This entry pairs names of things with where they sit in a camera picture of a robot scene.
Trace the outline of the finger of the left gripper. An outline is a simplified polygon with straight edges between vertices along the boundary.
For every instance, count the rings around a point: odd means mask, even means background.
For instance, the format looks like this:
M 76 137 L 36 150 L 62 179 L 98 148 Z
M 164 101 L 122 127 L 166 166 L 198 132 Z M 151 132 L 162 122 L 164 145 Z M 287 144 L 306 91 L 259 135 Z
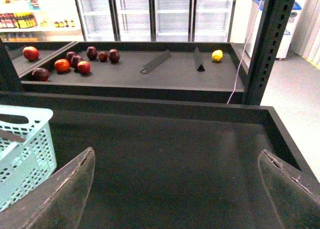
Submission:
M 13 142 L 19 142 L 19 143 L 24 143 L 25 139 L 23 137 L 20 137 L 14 133 L 11 133 L 9 131 L 0 129 L 0 136 L 4 139 L 13 141 Z

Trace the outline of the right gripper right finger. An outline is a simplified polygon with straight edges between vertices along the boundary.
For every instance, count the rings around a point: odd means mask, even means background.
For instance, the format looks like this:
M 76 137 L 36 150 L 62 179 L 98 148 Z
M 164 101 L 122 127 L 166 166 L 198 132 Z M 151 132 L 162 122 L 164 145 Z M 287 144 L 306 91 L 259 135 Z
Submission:
M 282 229 L 320 227 L 320 183 L 268 150 L 258 156 L 264 190 Z

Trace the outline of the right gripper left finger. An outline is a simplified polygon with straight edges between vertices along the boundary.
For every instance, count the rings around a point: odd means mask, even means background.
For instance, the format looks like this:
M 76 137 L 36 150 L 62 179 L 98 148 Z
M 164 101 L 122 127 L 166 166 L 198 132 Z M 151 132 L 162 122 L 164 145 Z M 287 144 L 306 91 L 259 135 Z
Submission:
M 88 147 L 0 213 L 2 229 L 76 229 L 92 187 L 96 155 Z

